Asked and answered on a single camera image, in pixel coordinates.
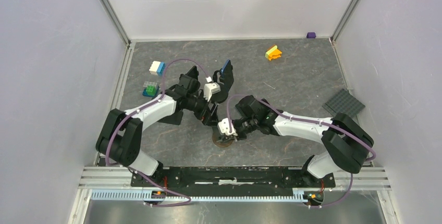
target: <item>purple object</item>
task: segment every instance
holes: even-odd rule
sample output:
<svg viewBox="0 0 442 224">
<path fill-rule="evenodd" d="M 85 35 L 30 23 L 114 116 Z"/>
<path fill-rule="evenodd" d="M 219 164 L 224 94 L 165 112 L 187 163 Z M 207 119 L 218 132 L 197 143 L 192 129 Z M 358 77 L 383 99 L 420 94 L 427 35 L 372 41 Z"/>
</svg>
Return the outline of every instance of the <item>purple object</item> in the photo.
<svg viewBox="0 0 442 224">
<path fill-rule="evenodd" d="M 307 38 L 316 38 L 316 33 L 315 32 L 307 33 Z"/>
</svg>

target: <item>orange connector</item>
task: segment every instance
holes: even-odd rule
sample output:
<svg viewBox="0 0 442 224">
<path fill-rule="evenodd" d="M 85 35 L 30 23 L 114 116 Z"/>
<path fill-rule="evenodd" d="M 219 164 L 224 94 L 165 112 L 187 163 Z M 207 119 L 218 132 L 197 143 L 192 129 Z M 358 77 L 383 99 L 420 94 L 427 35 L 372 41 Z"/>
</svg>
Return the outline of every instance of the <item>orange connector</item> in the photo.
<svg viewBox="0 0 442 224">
<path fill-rule="evenodd" d="M 267 50 L 267 52 L 265 53 L 265 57 L 271 61 L 273 59 L 277 59 L 279 57 L 281 57 L 282 52 L 278 49 L 278 46 L 273 45 L 271 48 L 269 48 Z"/>
</svg>

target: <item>purple cable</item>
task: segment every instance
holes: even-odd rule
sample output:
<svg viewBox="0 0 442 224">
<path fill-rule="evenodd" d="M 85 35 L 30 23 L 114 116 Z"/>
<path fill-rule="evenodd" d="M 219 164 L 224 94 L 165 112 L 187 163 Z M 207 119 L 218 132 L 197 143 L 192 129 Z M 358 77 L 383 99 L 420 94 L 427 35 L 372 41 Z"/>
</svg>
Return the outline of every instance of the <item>purple cable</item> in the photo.
<svg viewBox="0 0 442 224">
<path fill-rule="evenodd" d="M 230 113 L 229 113 L 229 104 L 230 104 L 230 100 L 231 100 L 232 98 L 234 98 L 234 97 L 237 97 L 237 96 L 246 96 L 246 95 L 240 95 L 240 94 L 232 95 L 232 96 L 229 98 L 229 100 L 227 100 L 227 119 L 228 119 L 228 121 L 229 121 L 229 132 L 232 131 L 232 121 L 231 121 Z M 333 125 L 333 124 L 330 124 L 330 123 L 328 123 L 328 122 L 319 122 L 319 121 L 317 121 L 317 120 L 308 120 L 308 119 L 302 119 L 302 118 L 297 118 L 297 117 L 286 116 L 286 115 L 280 113 L 280 112 L 279 112 L 275 107 L 273 107 L 272 105 L 270 105 L 270 104 L 268 104 L 268 103 L 266 103 L 266 102 L 264 102 L 264 101 L 262 101 L 262 100 L 260 100 L 260 99 L 257 99 L 257 98 L 256 98 L 256 100 L 258 100 L 260 103 L 264 104 L 265 106 L 269 107 L 271 110 L 273 110 L 274 112 L 276 112 L 278 115 L 284 117 L 285 119 L 290 119 L 290 120 L 300 121 L 300 122 L 313 123 L 313 124 L 318 124 L 318 125 L 321 125 L 321 124 L 322 124 L 322 125 L 325 125 L 325 126 L 327 126 L 327 127 L 332 128 L 332 129 L 335 129 L 335 130 L 337 130 L 337 131 L 339 131 L 339 132 L 341 132 L 341 133 L 344 133 L 346 136 L 349 136 L 350 138 L 352 138 L 353 140 L 355 140 L 356 142 L 358 142 L 359 144 L 361 144 L 364 148 L 366 148 L 370 153 L 372 153 L 372 156 L 371 156 L 370 158 L 367 158 L 366 161 L 371 161 L 371 160 L 374 160 L 374 159 L 376 158 L 376 152 L 374 152 L 374 150 L 373 150 L 370 146 L 368 146 L 367 144 L 365 144 L 361 139 L 357 138 L 356 136 L 354 136 L 352 133 L 348 132 L 348 131 L 345 130 L 345 129 L 342 129 L 342 128 L 340 128 L 340 127 L 338 127 L 338 126 L 335 126 L 335 125 Z"/>
<path fill-rule="evenodd" d="M 146 105 L 144 105 L 144 106 L 138 108 L 138 110 L 146 109 L 146 108 L 148 108 L 148 107 L 150 107 L 150 106 L 152 106 L 152 105 L 158 103 L 161 99 L 163 99 L 163 97 L 165 96 L 165 92 L 166 92 L 166 86 L 165 86 L 165 84 L 166 84 L 166 82 L 165 82 L 166 71 L 167 71 L 167 69 L 169 68 L 169 66 L 170 66 L 171 64 L 173 64 L 173 63 L 175 63 L 175 62 L 177 62 L 177 61 L 191 61 L 191 62 L 195 63 L 196 65 L 198 65 L 198 67 L 201 68 L 201 70 L 204 72 L 205 77 L 210 77 L 210 76 L 207 74 L 207 72 L 205 71 L 205 69 L 204 69 L 199 63 L 197 63 L 197 62 L 194 61 L 194 60 L 190 60 L 190 59 L 187 59 L 187 58 L 180 58 L 180 59 L 173 60 L 173 61 L 171 61 L 170 63 L 168 63 L 168 64 L 166 65 L 166 67 L 164 68 L 164 72 L 163 72 L 163 75 L 162 75 L 162 77 L 161 77 L 161 95 L 159 96 L 159 98 L 156 99 L 156 100 L 152 100 L 150 103 L 148 103 L 148 104 L 146 104 Z M 115 139 L 115 137 L 116 137 L 117 134 L 118 134 L 118 130 L 122 128 L 122 126 L 124 125 L 124 123 L 125 123 L 130 117 L 132 117 L 133 115 L 137 114 L 137 113 L 138 113 L 138 112 L 137 112 L 138 110 L 134 110 L 133 112 L 131 112 L 130 114 L 128 114 L 128 115 L 127 115 L 127 116 L 126 116 L 126 117 L 125 117 L 125 118 L 124 118 L 124 119 L 123 119 L 123 120 L 117 125 L 117 128 L 116 128 L 115 131 L 112 133 L 112 136 L 111 136 L 110 139 L 109 139 L 109 144 L 107 145 L 106 156 L 104 157 L 104 160 L 106 161 L 106 166 L 111 166 L 111 165 L 115 165 L 115 164 L 117 164 L 117 163 L 110 163 L 110 161 L 109 161 L 109 154 L 110 154 L 110 152 L 111 152 L 112 143 L 114 142 L 114 139 Z M 141 173 L 141 172 L 138 172 L 138 173 L 139 173 L 139 174 L 140 174 L 145 180 L 147 180 L 150 184 L 152 184 L 152 185 L 154 185 L 154 186 L 157 186 L 157 187 L 159 187 L 160 189 L 162 189 L 162 190 L 164 190 L 164 191 L 166 191 L 166 192 L 169 192 L 169 193 L 171 193 L 171 194 L 178 195 L 178 196 L 181 196 L 181 197 L 184 197 L 184 198 L 189 199 L 189 200 L 186 201 L 186 202 L 174 203 L 174 204 L 168 204 L 168 205 L 156 205 L 156 206 L 158 206 L 158 207 L 182 206 L 182 205 L 187 205 L 187 204 L 189 204 L 189 203 L 191 202 L 191 198 L 190 198 L 190 197 L 185 196 L 185 195 L 180 194 L 180 193 L 177 193 L 177 192 L 174 192 L 174 191 L 169 190 L 169 189 L 165 189 L 165 188 L 159 186 L 158 184 L 156 184 L 155 182 L 153 182 L 153 181 L 152 181 L 147 175 L 145 175 L 145 174 L 143 174 L 143 173 Z"/>
<path fill-rule="evenodd" d="M 350 184 L 348 185 L 348 189 L 346 190 L 345 194 L 337 201 L 332 202 L 332 203 L 327 203 L 325 205 L 321 205 L 321 206 L 310 206 L 311 208 L 324 208 L 324 207 L 331 207 L 333 205 L 336 205 L 340 202 L 342 202 L 343 200 L 345 200 L 347 198 L 347 196 L 350 194 L 350 189 L 351 186 L 353 185 L 353 174 L 350 174 Z"/>
</svg>

